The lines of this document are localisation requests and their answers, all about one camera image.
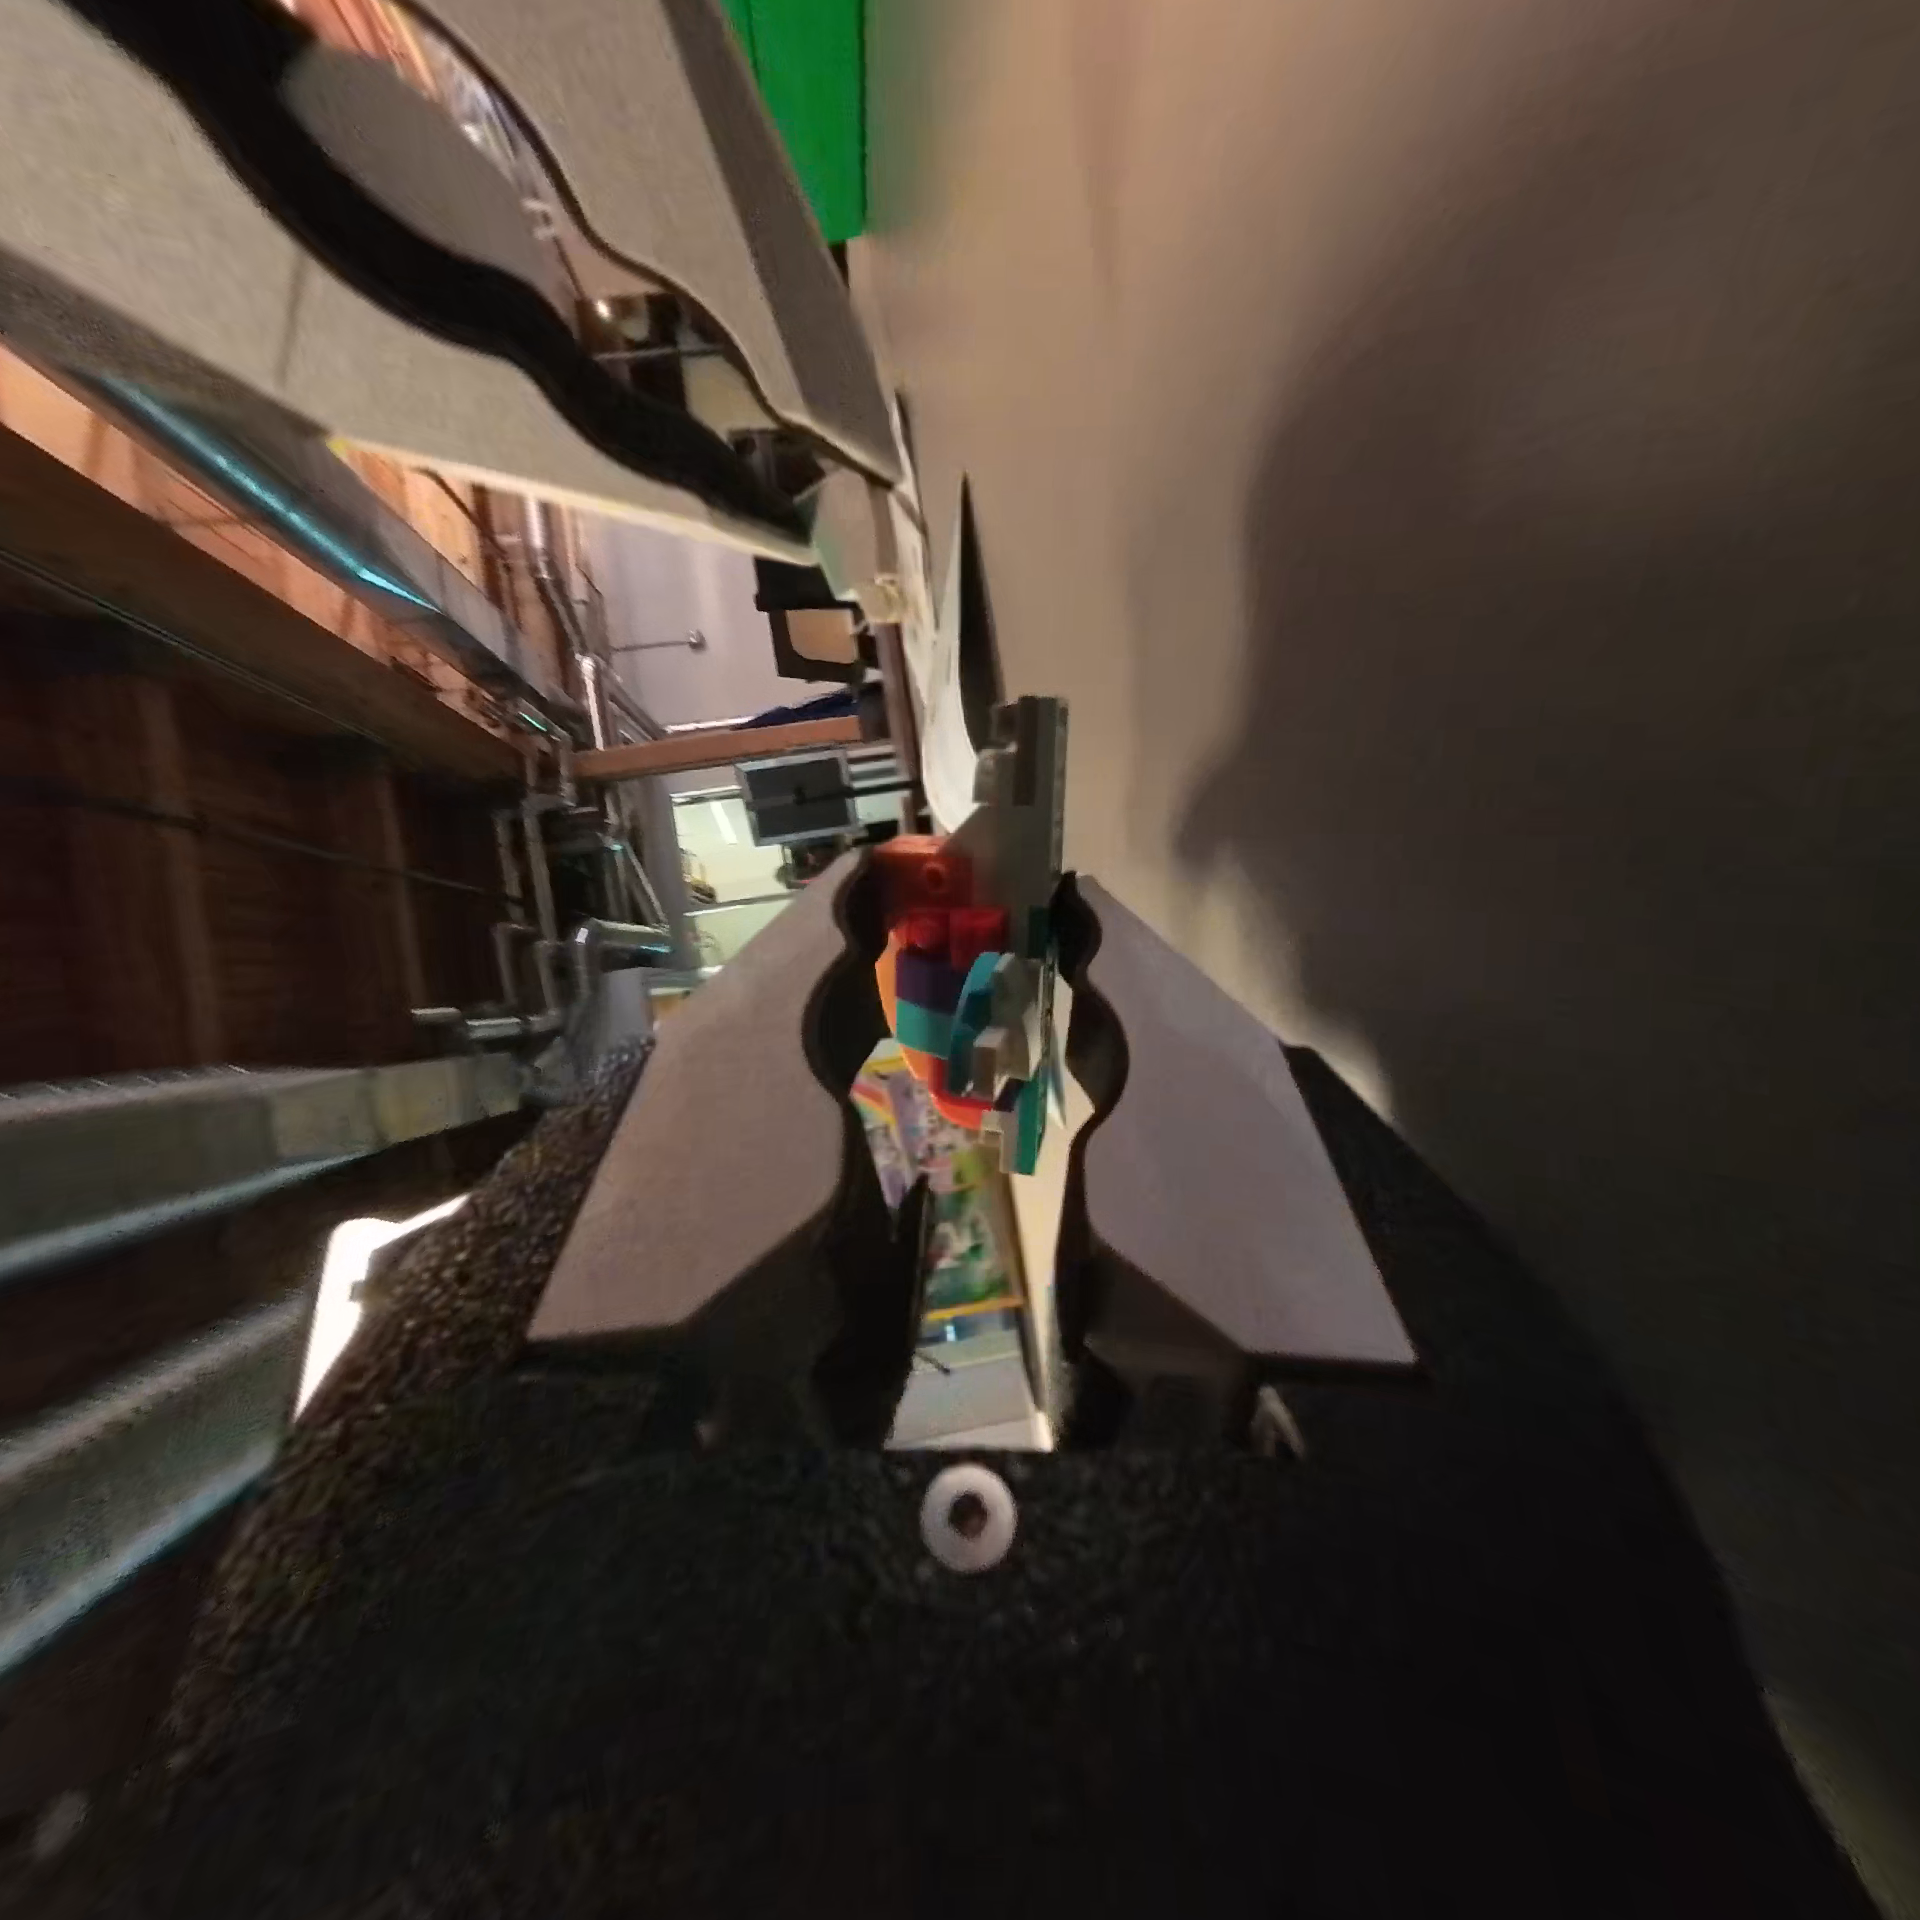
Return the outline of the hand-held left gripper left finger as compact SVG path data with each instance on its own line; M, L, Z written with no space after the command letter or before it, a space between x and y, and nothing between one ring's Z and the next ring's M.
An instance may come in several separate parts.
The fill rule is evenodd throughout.
M879 1449L918 1347L928 1187L879 1187L872 862L834 862L671 1015L526 1331L654 1376L711 1445Z

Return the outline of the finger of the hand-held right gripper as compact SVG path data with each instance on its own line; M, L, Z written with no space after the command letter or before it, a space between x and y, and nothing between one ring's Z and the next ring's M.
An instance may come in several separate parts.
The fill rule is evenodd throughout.
M591 299L674 296L687 406L733 436L905 479L848 283L724 11L705 3L426 3L415 11L517 113L598 255Z
M792 495L594 364L436 119L274 5L5 5L5 333L230 424L812 559Z

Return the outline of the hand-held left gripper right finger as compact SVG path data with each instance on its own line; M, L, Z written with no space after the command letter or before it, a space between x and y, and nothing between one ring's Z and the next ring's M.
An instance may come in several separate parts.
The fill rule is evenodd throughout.
M1421 1357L1284 1046L1089 876L1057 929L1060 1441L1300 1453L1287 1384Z

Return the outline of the colourful lego model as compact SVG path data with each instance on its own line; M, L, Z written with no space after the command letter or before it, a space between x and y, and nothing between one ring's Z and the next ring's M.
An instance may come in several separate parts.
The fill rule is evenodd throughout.
M970 814L870 853L884 923L879 1008L933 1109L999 1171L1036 1173L1057 1078L1055 897L1064 883L1066 707L1023 694L991 715Z

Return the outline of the white green lego piece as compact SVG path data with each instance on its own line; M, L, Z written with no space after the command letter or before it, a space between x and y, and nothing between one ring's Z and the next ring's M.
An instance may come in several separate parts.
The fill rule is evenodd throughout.
M837 470L812 491L808 510L814 553L839 600L879 625L920 614L922 534L903 491Z

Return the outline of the instruction booklet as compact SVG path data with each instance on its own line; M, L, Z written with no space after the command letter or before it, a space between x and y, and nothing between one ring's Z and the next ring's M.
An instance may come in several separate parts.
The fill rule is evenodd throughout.
M903 485L890 495L903 672L916 711L922 806L935 832L950 832L975 806L975 757L991 743L1002 673L969 479L958 485L945 561L937 567L903 391L894 392L894 427L903 455Z

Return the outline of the colourful lego set box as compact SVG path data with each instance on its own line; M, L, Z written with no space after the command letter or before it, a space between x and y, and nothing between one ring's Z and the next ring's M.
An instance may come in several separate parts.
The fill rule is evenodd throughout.
M994 1151L933 1105L894 1039L872 1046L853 1102L887 1206L897 1211L916 1187L926 1189L918 1347L1017 1335L1023 1263Z

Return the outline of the green plastic bin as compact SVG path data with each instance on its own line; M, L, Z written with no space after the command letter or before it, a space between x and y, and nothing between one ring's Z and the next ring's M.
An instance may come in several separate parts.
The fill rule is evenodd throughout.
M865 6L724 3L722 11L815 224L840 248L868 221Z

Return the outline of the grey board on stand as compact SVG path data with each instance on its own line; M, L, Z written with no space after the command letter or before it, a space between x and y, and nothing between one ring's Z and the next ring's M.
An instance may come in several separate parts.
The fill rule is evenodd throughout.
M860 828L857 785L840 749L742 759L733 773L752 841L761 848L824 841Z

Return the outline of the wooden support post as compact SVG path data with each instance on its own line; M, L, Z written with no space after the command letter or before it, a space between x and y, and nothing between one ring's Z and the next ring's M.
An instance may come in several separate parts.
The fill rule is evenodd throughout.
M713 766L864 744L870 736L853 712L777 726L705 726L657 739L577 752L572 773L581 784L624 784L674 776Z

